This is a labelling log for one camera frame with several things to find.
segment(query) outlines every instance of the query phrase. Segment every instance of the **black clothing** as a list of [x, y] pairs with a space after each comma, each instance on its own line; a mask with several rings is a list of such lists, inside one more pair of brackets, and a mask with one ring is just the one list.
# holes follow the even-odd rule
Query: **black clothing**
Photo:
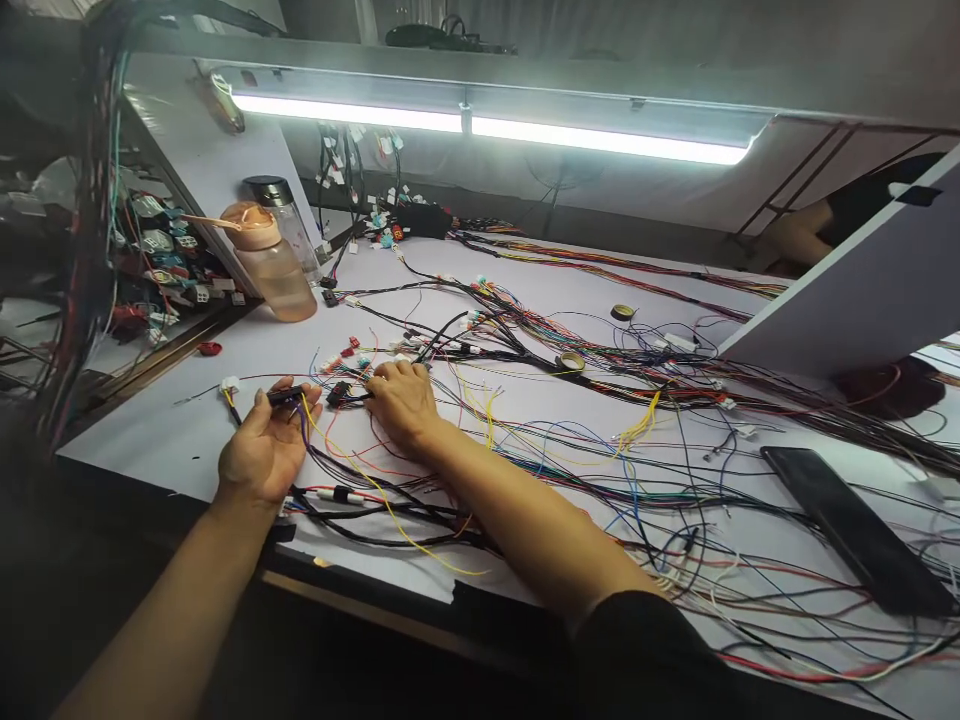
[[914, 155], [870, 175], [858, 177], [825, 198], [833, 220], [817, 237], [837, 247], [890, 202], [890, 183], [913, 183], [946, 153]]
[[586, 717], [744, 720], [738, 674], [672, 604], [623, 592], [597, 606], [574, 638]]

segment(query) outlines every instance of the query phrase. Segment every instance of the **tape roll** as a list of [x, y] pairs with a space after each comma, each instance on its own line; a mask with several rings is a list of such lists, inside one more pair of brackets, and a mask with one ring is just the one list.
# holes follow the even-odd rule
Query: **tape roll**
[[632, 320], [633, 316], [636, 314], [637, 311], [629, 305], [614, 305], [613, 309], [610, 311], [611, 317], [613, 317], [614, 320], [620, 320], [621, 322]]
[[563, 353], [562, 355], [558, 355], [555, 362], [557, 363], [558, 368], [567, 372], [571, 370], [574, 372], [580, 372], [587, 366], [587, 363], [583, 357], [573, 352], [567, 352]]

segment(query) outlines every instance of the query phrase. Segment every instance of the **clear bottle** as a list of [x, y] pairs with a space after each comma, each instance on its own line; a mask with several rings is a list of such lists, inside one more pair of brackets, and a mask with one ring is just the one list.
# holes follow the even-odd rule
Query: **clear bottle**
[[224, 210], [217, 224], [278, 320], [299, 322], [317, 311], [300, 260], [273, 215], [255, 202], [239, 202]]
[[303, 226], [303, 219], [293, 202], [290, 184], [278, 175], [254, 175], [243, 181], [253, 193], [253, 199], [266, 208], [277, 220], [280, 234], [290, 243], [300, 259], [300, 267], [307, 282], [313, 287], [320, 285], [320, 263], [310, 244], [310, 237]]

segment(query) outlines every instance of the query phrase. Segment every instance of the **left hand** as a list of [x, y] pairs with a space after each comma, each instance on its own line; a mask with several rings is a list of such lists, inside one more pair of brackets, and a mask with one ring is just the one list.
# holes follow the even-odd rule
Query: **left hand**
[[[270, 389], [283, 390], [292, 385], [293, 378], [287, 376]], [[301, 388], [316, 422], [323, 409], [320, 388], [308, 383]], [[253, 409], [220, 453], [220, 487], [214, 508], [236, 507], [239, 503], [276, 515], [307, 454], [300, 422], [300, 413], [292, 403], [274, 410], [266, 393], [257, 390]], [[312, 429], [308, 422], [307, 438]]]

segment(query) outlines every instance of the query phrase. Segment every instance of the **smartphone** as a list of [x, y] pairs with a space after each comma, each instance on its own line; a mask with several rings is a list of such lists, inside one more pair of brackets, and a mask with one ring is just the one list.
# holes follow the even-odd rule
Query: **smartphone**
[[760, 455], [885, 612], [957, 614], [957, 601], [943, 583], [820, 455], [782, 447], [762, 447]]

